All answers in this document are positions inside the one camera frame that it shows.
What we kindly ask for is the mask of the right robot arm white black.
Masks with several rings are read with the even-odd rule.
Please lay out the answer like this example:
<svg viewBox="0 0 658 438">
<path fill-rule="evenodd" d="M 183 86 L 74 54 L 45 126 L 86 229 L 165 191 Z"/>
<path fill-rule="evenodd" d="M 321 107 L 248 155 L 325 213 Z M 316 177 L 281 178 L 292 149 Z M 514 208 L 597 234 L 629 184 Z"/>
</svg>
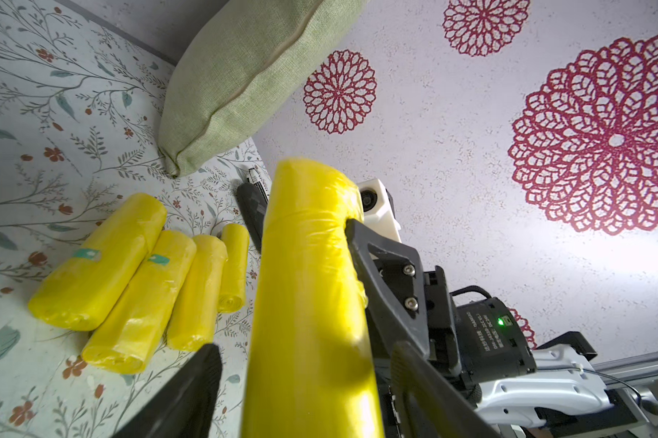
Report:
<svg viewBox="0 0 658 438">
<path fill-rule="evenodd" d="M 456 303 L 442 268 L 347 222 L 367 292 L 378 400 L 388 437 L 658 437 L 658 399 L 595 370 L 595 350 L 569 331 L 534 349 L 486 290 Z"/>
</svg>

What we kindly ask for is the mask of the green cushion pillow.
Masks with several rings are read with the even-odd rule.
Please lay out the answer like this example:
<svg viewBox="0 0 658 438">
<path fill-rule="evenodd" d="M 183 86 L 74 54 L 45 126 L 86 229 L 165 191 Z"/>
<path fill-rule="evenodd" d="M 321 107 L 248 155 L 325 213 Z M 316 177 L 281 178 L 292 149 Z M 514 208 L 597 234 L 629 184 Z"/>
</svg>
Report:
<svg viewBox="0 0 658 438">
<path fill-rule="evenodd" d="M 168 83 L 157 146 L 183 177 L 258 131 L 348 33 L 364 1 L 230 1 Z"/>
</svg>

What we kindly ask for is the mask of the yellow bag roll top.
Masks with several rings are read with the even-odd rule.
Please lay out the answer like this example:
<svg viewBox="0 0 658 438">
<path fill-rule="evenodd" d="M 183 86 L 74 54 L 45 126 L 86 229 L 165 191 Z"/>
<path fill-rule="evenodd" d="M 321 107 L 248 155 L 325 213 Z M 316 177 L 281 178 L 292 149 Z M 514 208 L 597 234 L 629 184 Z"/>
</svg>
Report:
<svg viewBox="0 0 658 438">
<path fill-rule="evenodd" d="M 154 248 L 166 217 L 155 197 L 128 197 L 42 282 L 28 303 L 30 313 L 60 329 L 98 328 Z"/>
</svg>

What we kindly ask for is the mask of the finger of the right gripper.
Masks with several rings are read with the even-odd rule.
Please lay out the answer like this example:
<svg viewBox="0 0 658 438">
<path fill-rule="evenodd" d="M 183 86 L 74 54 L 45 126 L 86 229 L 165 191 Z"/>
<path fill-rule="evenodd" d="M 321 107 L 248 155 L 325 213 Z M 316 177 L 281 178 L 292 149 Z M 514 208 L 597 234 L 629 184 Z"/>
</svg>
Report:
<svg viewBox="0 0 658 438">
<path fill-rule="evenodd" d="M 356 219 L 347 220 L 345 235 L 367 295 L 372 343 L 390 355 L 395 345 L 405 342 L 427 359 L 427 301 L 417 250 L 383 237 Z"/>
</svg>

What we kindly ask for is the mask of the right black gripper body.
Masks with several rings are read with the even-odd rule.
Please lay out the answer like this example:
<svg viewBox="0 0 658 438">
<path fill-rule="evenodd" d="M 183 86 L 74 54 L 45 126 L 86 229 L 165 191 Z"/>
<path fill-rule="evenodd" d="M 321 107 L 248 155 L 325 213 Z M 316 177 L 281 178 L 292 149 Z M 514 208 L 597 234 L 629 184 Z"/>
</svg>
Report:
<svg viewBox="0 0 658 438">
<path fill-rule="evenodd" d="M 429 364 L 472 404 L 490 381 L 537 371 L 531 349 L 515 318 L 496 297 L 477 286 L 449 291 L 437 266 L 424 273 Z"/>
</svg>

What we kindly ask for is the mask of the yellow bag roll front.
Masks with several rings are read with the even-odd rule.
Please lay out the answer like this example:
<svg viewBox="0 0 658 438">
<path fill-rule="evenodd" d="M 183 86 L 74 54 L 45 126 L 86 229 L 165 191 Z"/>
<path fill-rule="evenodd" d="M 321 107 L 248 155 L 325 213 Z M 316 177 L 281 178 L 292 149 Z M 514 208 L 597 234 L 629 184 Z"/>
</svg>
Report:
<svg viewBox="0 0 658 438">
<path fill-rule="evenodd" d="M 241 419 L 244 437 L 380 437 L 367 296 L 345 227 L 358 187 L 309 159 L 281 161 L 263 225 Z"/>
</svg>

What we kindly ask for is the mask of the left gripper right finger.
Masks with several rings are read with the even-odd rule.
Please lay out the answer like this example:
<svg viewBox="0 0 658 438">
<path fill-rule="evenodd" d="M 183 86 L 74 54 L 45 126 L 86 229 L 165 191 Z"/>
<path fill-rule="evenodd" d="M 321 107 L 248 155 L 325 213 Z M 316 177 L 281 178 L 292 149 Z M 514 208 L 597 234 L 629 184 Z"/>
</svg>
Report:
<svg viewBox="0 0 658 438">
<path fill-rule="evenodd" d="M 394 407 L 404 437 L 498 436 L 407 341 L 395 344 L 390 373 Z"/>
</svg>

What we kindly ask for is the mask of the black oval object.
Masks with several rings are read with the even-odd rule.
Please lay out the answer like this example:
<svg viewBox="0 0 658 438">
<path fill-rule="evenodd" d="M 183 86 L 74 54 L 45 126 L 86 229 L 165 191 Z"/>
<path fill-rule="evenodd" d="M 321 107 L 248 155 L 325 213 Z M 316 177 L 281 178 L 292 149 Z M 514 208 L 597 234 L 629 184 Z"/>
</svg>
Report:
<svg viewBox="0 0 658 438">
<path fill-rule="evenodd" d="M 250 238 L 256 250 L 261 253 L 267 201 L 260 189 L 249 182 L 241 184 L 236 189 L 235 196 Z"/>
</svg>

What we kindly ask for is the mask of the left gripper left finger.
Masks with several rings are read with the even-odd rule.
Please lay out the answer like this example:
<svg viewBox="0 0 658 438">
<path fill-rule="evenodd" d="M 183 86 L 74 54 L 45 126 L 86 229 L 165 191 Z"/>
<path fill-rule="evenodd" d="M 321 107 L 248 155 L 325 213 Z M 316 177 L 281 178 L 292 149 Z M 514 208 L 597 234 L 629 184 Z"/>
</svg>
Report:
<svg viewBox="0 0 658 438">
<path fill-rule="evenodd" d="M 117 437 L 207 437 L 221 383 L 217 345 L 202 346 Z"/>
</svg>

